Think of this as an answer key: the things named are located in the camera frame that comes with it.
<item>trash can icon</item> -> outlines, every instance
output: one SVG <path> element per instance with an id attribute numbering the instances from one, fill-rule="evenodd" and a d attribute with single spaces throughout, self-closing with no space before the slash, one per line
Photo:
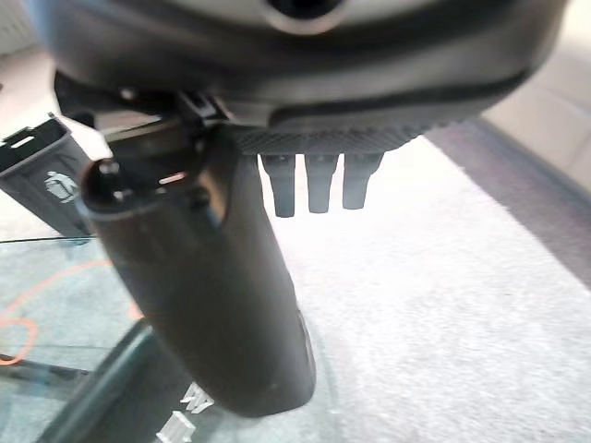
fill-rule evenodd
<path id="1" fill-rule="evenodd" d="M 0 144 L 0 189 L 65 237 L 90 230 L 78 214 L 78 178 L 90 159 L 55 116 Z"/>

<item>orange line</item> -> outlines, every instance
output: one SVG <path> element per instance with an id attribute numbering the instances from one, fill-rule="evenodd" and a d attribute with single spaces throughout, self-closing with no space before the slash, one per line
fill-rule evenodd
<path id="1" fill-rule="evenodd" d="M 32 287 L 27 292 L 22 293 L 19 295 L 8 307 L 4 310 L 2 315 L 0 315 L 0 322 L 2 322 L 3 318 L 8 317 L 13 311 L 19 309 L 25 302 L 29 301 L 29 299 L 35 295 L 36 293 L 40 293 L 44 289 L 47 289 L 48 286 L 51 286 L 56 281 L 59 281 L 69 275 L 76 274 L 78 272 L 82 272 L 83 270 L 98 268 L 101 266 L 112 266 L 112 263 L 109 260 L 100 260 L 100 261 L 90 261 L 88 263 L 84 263 L 79 266 L 75 266 L 70 269 L 63 270 L 62 272 L 58 272 L 57 274 L 52 275 L 50 278 L 42 281 L 38 285 Z"/>
<path id="2" fill-rule="evenodd" d="M 15 365 L 16 363 L 19 363 L 22 360 L 24 360 L 30 353 L 30 350 L 33 348 L 35 342 L 37 341 L 37 337 L 39 336 L 39 327 L 33 320 L 29 320 L 27 318 L 17 318 L 11 320 L 8 319 L 8 316 L 10 314 L 19 309 L 26 302 L 28 302 L 33 295 L 47 289 L 50 285 L 54 284 L 55 282 L 70 275 L 76 274 L 78 272 L 82 272 L 83 270 L 103 266 L 108 267 L 113 266 L 113 264 L 109 260 L 90 261 L 88 263 L 84 263 L 82 265 L 58 272 L 57 274 L 52 275 L 51 277 L 42 281 L 36 286 L 33 286 L 27 292 L 22 293 L 10 305 L 8 305 L 8 307 L 4 310 L 2 315 L 0 315 L 0 328 L 5 328 L 6 326 L 10 325 L 24 326 L 29 330 L 29 338 L 27 339 L 27 343 L 25 343 L 23 349 L 15 358 L 13 358 L 12 360 L 0 359 L 0 365 Z"/>
<path id="3" fill-rule="evenodd" d="M 20 351 L 20 353 L 18 353 L 18 355 L 14 357 L 12 360 L 2 360 L 0 358 L 0 366 L 15 365 L 16 363 L 23 361 L 25 357 L 29 355 L 30 350 L 33 348 L 35 342 L 37 341 L 37 337 L 39 336 L 39 328 L 37 327 L 37 324 L 34 321 L 29 320 L 27 318 L 6 320 L 2 324 L 0 324 L 0 328 L 10 325 L 21 325 L 27 328 L 29 330 L 29 338 L 23 346 L 22 351 Z"/>

